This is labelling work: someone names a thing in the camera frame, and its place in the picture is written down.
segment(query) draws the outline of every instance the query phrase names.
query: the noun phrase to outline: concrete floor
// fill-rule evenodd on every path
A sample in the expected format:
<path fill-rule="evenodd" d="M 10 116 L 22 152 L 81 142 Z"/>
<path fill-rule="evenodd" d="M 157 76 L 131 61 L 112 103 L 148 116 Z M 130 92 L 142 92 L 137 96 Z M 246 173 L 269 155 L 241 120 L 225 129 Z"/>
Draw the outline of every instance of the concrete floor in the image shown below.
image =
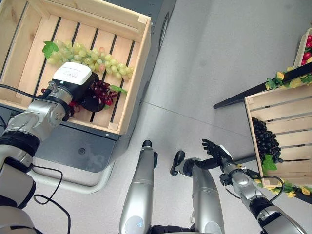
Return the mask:
<path fill-rule="evenodd" d="M 292 66 L 298 41 L 311 20 L 312 2 L 305 0 L 178 0 L 129 149 L 116 161 L 108 184 L 91 195 L 62 189 L 55 195 L 72 217 L 72 233 L 118 233 L 123 202 L 145 139 L 158 152 L 152 224 L 189 227 L 192 180 L 170 176 L 176 151 L 205 158 L 201 139 L 207 138 L 223 144 L 236 159 L 253 153 L 244 105 L 218 110 L 212 106 Z M 66 177 L 88 184 L 98 177 L 54 163 L 45 165 L 62 168 Z M 255 169 L 255 162 L 247 166 Z M 211 170 L 226 233 L 260 233 L 251 213 L 221 187 L 220 172 Z M 38 184 L 38 193 L 52 191 Z M 312 233 L 311 205 L 285 195 L 275 204 Z M 31 201 L 25 211 L 42 232 L 66 233 L 66 216 L 54 205 Z"/>

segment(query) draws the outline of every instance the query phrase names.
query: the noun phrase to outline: wooden crate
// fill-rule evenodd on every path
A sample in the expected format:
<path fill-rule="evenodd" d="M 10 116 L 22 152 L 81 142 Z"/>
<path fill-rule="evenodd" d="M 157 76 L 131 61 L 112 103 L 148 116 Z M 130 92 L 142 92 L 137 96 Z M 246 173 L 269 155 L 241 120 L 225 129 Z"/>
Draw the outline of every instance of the wooden crate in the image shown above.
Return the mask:
<path fill-rule="evenodd" d="M 69 121 L 124 134 L 134 108 L 151 45 L 151 18 L 101 0 L 2 0 L 0 5 L 1 84 L 31 94 L 48 86 L 57 67 L 46 64 L 44 41 L 81 42 L 103 46 L 118 62 L 134 67 L 130 81 L 98 74 L 105 82 L 127 90 L 108 110 L 82 109 Z M 0 103 L 25 110 L 31 98 L 1 89 Z"/>
<path fill-rule="evenodd" d="M 276 133 L 284 160 L 277 170 L 268 170 L 293 184 L 312 184 L 312 85 L 292 89 L 276 89 L 245 97 L 245 105 L 255 148 L 259 172 L 263 176 L 257 149 L 252 117 L 267 123 L 269 131 Z M 275 179 L 263 179 L 264 186 L 277 186 Z"/>
<path fill-rule="evenodd" d="M 304 50 L 306 49 L 306 44 L 308 40 L 308 36 L 312 35 L 312 28 L 309 28 L 307 32 L 301 37 L 300 44 L 298 47 L 297 55 L 293 63 L 293 67 L 300 67 L 303 59 Z"/>

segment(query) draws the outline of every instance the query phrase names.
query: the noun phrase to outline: green grapes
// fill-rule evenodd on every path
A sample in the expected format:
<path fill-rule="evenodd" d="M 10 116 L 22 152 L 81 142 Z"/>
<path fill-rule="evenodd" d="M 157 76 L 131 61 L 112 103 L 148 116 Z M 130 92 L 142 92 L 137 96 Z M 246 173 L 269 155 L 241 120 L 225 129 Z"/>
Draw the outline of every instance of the green grapes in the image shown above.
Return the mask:
<path fill-rule="evenodd" d="M 104 73 L 106 70 L 107 74 L 112 74 L 118 79 L 129 80 L 132 77 L 134 68 L 118 63 L 117 59 L 105 52 L 104 47 L 90 50 L 82 43 L 73 44 L 70 40 L 62 42 L 58 39 L 55 39 L 54 43 L 59 51 L 53 51 L 47 58 L 47 63 L 51 65 L 62 66 L 70 61 L 88 66 L 93 72 Z"/>

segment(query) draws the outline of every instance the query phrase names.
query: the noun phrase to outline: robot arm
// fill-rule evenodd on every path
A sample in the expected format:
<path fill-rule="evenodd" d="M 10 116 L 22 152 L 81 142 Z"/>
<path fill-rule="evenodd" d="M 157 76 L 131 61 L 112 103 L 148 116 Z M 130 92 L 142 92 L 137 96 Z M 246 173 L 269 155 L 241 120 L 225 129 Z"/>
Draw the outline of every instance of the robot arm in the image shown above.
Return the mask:
<path fill-rule="evenodd" d="M 230 153 L 222 146 L 203 139 L 204 150 L 212 155 L 214 160 L 195 161 L 199 167 L 209 167 L 217 163 L 222 172 L 220 180 L 223 185 L 232 184 L 234 191 L 243 204 L 254 215 L 262 228 L 262 234 L 306 234 L 305 230 L 280 208 L 273 205 L 257 187 L 253 180 L 238 168 Z"/>
<path fill-rule="evenodd" d="M 39 233 L 22 211 L 36 189 L 27 174 L 33 156 L 51 131 L 67 121 L 68 104 L 80 99 L 97 80 L 90 68 L 67 62 L 49 82 L 49 95 L 33 101 L 25 112 L 9 120 L 0 137 L 0 233 Z"/>

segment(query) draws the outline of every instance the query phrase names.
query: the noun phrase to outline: black wire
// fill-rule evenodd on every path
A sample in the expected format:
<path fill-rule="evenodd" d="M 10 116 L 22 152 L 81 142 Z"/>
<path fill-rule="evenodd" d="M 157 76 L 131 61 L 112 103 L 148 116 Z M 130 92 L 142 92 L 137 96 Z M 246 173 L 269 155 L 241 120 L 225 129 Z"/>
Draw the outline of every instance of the black wire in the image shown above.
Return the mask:
<path fill-rule="evenodd" d="M 3 129 L 6 129 L 6 128 L 7 128 L 7 125 L 6 125 L 6 123 L 5 123 L 4 119 L 2 118 L 2 116 L 1 116 L 1 115 L 0 115 L 0 120 L 1 120 L 1 122 L 2 122 L 1 127 L 3 127 Z"/>
<path fill-rule="evenodd" d="M 65 210 L 61 205 L 59 205 L 56 201 L 54 201 L 52 199 L 52 197 L 54 196 L 54 194 L 57 192 L 57 190 L 59 189 L 59 185 L 61 184 L 62 180 L 63 180 L 63 172 L 60 171 L 60 170 L 57 170 L 57 169 L 53 169 L 53 168 L 49 168 L 49 167 L 41 167 L 41 166 L 36 166 L 36 165 L 33 165 L 33 167 L 37 167 L 37 168 L 42 168 L 42 169 L 46 169 L 46 170 L 51 170 L 51 171 L 56 171 L 56 172 L 59 172 L 60 173 L 60 179 L 59 179 L 59 183 L 57 185 L 57 187 L 55 188 L 54 192 L 52 193 L 52 195 L 50 197 L 46 197 L 44 195 L 41 195 L 41 194 L 35 194 L 33 196 L 35 202 L 37 202 L 38 204 L 40 205 L 45 205 L 47 204 L 49 201 L 51 201 L 53 204 L 55 204 L 56 206 L 58 206 L 66 215 L 67 215 L 67 218 L 68 218 L 68 228 L 67 228 L 67 234 L 70 233 L 70 226 L 71 226 L 71 219 L 70 219 L 70 215 L 69 213 L 67 212 L 67 210 Z M 37 197 L 42 197 L 44 199 L 46 199 L 46 202 L 41 202 L 41 201 L 38 201 Z"/>
<path fill-rule="evenodd" d="M 41 166 L 36 166 L 36 165 L 33 165 L 33 167 L 37 167 L 37 168 L 42 168 L 42 169 L 46 169 L 46 170 L 51 170 L 51 171 L 55 171 L 55 172 L 59 172 L 60 173 L 60 179 L 59 179 L 59 182 L 58 182 L 58 185 L 57 187 L 55 188 L 54 192 L 52 193 L 52 195 L 50 196 L 50 198 L 46 201 L 46 202 L 40 202 L 40 201 L 36 201 L 37 203 L 39 203 L 40 205 L 45 205 L 49 202 L 49 200 L 54 196 L 54 194 L 57 192 L 57 190 L 59 189 L 59 185 L 60 183 L 62 182 L 63 180 L 63 172 L 61 172 L 60 170 L 57 170 L 57 169 L 53 169 L 53 168 L 48 168 L 48 167 L 41 167 Z"/>
<path fill-rule="evenodd" d="M 235 194 L 233 194 L 230 190 L 228 190 L 227 188 L 225 188 L 226 191 L 228 191 L 231 195 L 233 195 L 234 197 L 240 199 L 240 197 L 236 196 Z"/>
<path fill-rule="evenodd" d="M 69 213 L 67 212 L 67 210 L 65 210 L 61 205 L 59 205 L 56 201 L 48 198 L 47 196 L 44 196 L 44 195 L 41 195 L 41 194 L 36 194 L 34 195 L 34 200 L 36 202 L 38 202 L 38 200 L 36 199 L 36 197 L 39 196 L 39 197 L 42 197 L 42 198 L 45 198 L 49 201 L 51 201 L 53 204 L 55 204 L 57 207 L 59 207 L 66 215 L 67 215 L 67 218 L 68 218 L 68 228 L 67 228 L 67 234 L 70 233 L 70 226 L 71 226 L 71 219 L 70 219 L 70 215 Z"/>
<path fill-rule="evenodd" d="M 35 96 L 35 95 L 32 95 L 32 94 L 26 93 L 26 92 L 24 92 L 22 90 L 16 89 L 14 87 L 11 87 L 11 86 L 8 86 L 8 85 L 5 85 L 5 84 L 0 84 L 0 88 L 10 89 L 12 91 L 15 91 L 17 93 L 23 94 L 23 95 L 28 96 L 28 97 L 33 98 L 33 99 L 45 99 L 46 98 L 44 96 L 38 97 L 38 96 Z"/>
<path fill-rule="evenodd" d="M 273 179 L 277 179 L 279 180 L 279 182 L 281 182 L 282 184 L 282 187 L 281 187 L 281 190 L 279 191 L 279 193 L 273 197 L 270 202 L 274 201 L 275 199 L 277 199 L 279 196 L 281 196 L 282 192 L 284 191 L 284 182 L 281 180 L 281 178 L 277 177 L 277 176 L 273 176 L 273 175 L 267 175 L 267 176 L 262 176 L 262 177 L 257 177 L 256 179 L 266 179 L 266 178 L 273 178 Z"/>

